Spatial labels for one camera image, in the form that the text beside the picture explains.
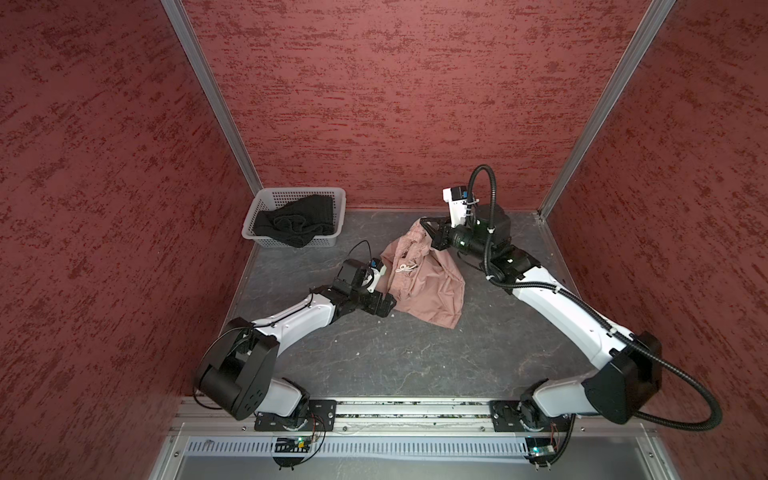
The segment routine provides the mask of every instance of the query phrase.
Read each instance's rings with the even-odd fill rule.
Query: gray work surface
[[[515,478],[517,480],[649,480],[652,478],[633,438],[574,438],[561,460],[536,470],[528,463],[490,463],[461,461],[384,460],[377,458],[312,458],[295,470],[279,470],[271,458],[187,457],[179,480],[219,478],[286,478],[286,480],[364,478],[379,480],[476,480],[477,478]]]
[[[260,249],[234,315],[255,320],[298,303],[310,288],[331,283],[355,243],[367,239],[376,257],[424,216],[435,214],[348,211],[334,247]],[[554,271],[534,215],[510,218],[512,243]],[[367,261],[365,244],[352,257]],[[275,376],[315,397],[514,398],[539,380],[591,369],[581,351],[533,308],[456,263],[466,288],[455,329],[396,310],[387,318],[358,310],[295,343],[278,357]]]

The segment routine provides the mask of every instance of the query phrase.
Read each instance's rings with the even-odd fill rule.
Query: side wall
[[[0,478],[145,478],[252,195],[159,1],[5,2],[0,37]]]
[[[648,3],[184,4],[265,187],[444,207],[488,163],[499,203],[535,210]]]
[[[721,401],[717,430],[665,432],[684,478],[768,472],[766,25],[765,2],[679,0],[549,218],[586,299]],[[649,410],[706,415],[664,381]]]

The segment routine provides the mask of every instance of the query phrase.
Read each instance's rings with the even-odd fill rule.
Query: pink fabric
[[[450,253],[431,248],[431,243],[417,220],[382,253],[387,274],[379,285],[382,289],[386,286],[397,300],[395,310],[452,329],[462,316],[464,277]],[[413,268],[396,271],[403,266]]]

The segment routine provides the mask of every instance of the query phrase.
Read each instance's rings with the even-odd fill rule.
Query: red wall
[[[440,207],[487,162],[499,203],[534,210],[648,3],[184,4],[265,187]]]
[[[157,0],[0,7],[0,478],[145,478],[251,244]]]
[[[702,379],[684,478],[768,472],[768,5],[679,0],[549,223],[580,291]],[[649,410],[703,419],[673,376]]]

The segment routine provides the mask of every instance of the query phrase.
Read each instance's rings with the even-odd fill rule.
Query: dark towel
[[[333,198],[310,195],[271,212],[260,211],[253,234],[295,248],[304,247],[315,235],[333,235]]]

